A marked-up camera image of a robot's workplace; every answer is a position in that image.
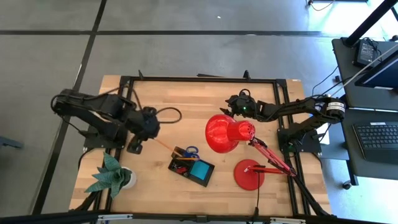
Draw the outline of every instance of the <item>wooden tabletop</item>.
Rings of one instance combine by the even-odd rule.
[[[104,76],[100,92],[119,85],[120,76]],[[300,80],[287,80],[289,98],[304,98]],[[162,124],[157,139],[169,146],[199,148],[201,159],[215,165],[207,187],[198,185],[167,169],[171,161],[170,151],[154,140],[143,142],[142,153],[121,153],[120,163],[137,174],[137,184],[127,190],[121,190],[113,201],[112,212],[130,213],[173,213],[207,215],[253,215],[256,206],[257,191],[247,191],[238,187],[233,178],[235,165],[243,159],[254,159],[260,164],[272,167],[267,159],[255,148],[245,142],[227,154],[218,154],[210,149],[205,139],[206,122],[214,114],[220,114],[220,107],[226,108],[231,95],[237,95],[243,88],[251,91],[255,100],[275,103],[273,87],[264,83],[211,83],[211,82],[155,82],[136,81],[137,91],[143,106],[157,109],[173,106],[178,108],[183,119],[176,124]],[[163,111],[158,114],[160,121],[178,118],[175,111]],[[294,116],[295,122],[308,118],[307,114]],[[250,120],[256,127],[256,137],[262,139],[277,155],[277,121],[259,123]],[[87,197],[85,189],[96,180],[91,176],[98,173],[104,149],[89,152],[81,161],[76,179],[70,208],[79,206]],[[305,183],[309,191],[324,210],[330,212],[322,169],[312,154],[301,153]],[[299,188],[296,186],[298,209],[303,213]],[[104,207],[105,196],[100,208]],[[260,188],[260,215],[292,215],[287,176],[266,174]]]

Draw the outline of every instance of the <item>red lamp shade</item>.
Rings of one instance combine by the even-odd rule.
[[[212,116],[206,125],[206,141],[218,153],[232,151],[239,141],[252,140],[256,129],[249,121],[235,121],[230,116]]]

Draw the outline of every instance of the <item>floor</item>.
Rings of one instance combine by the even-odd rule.
[[[0,111],[0,136],[25,145],[21,150],[0,150],[0,216],[30,213],[60,125],[50,110],[50,99],[71,88],[78,73],[84,75],[80,91],[96,94],[103,75],[137,75],[139,69],[147,76],[226,77],[240,77],[247,69],[252,77],[301,79],[310,95],[312,87],[336,67],[332,38],[348,36],[379,3],[336,2],[318,12],[306,7],[304,0],[112,0],[106,3],[99,30],[282,32],[278,36],[99,35],[90,53],[88,35],[5,30],[92,30],[101,0],[0,1],[0,103],[5,105]],[[389,12],[365,36],[388,38],[396,25]],[[81,66],[84,55],[90,57]],[[332,84],[327,80],[315,93]],[[78,120],[72,122],[86,127]],[[68,129],[43,212],[67,211],[82,145],[83,138]],[[348,180],[345,162],[322,163],[333,214],[398,223],[393,210],[398,181],[359,178],[359,186],[343,190],[341,183]]]

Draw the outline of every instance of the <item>white cable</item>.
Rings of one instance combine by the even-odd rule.
[[[313,3],[311,3],[310,6],[311,6],[311,7],[313,8],[313,10],[315,10],[315,11],[322,11],[322,10],[326,9],[327,7],[331,6],[335,1],[336,1],[336,0],[333,0],[329,5],[327,5],[327,6],[323,7],[323,8],[321,8],[321,9],[316,9],[316,8],[313,6]]]
[[[343,84],[342,87],[340,87],[337,91],[335,91],[334,94],[332,94],[331,96],[334,96],[336,93],[338,93],[342,88],[344,88],[346,85],[348,85],[351,81],[353,81],[359,74],[362,73],[362,71],[364,71],[365,69],[367,69],[369,66],[371,66],[374,62],[378,61],[379,58],[385,56],[385,54],[387,54],[388,52],[390,52],[392,49],[396,48],[398,46],[395,45],[393,47],[391,47],[388,51],[384,52],[382,55],[378,56],[378,58],[374,59],[371,63],[369,63],[367,66],[365,66],[364,68],[362,68],[357,74],[355,74],[350,80],[348,80],[346,83]]]

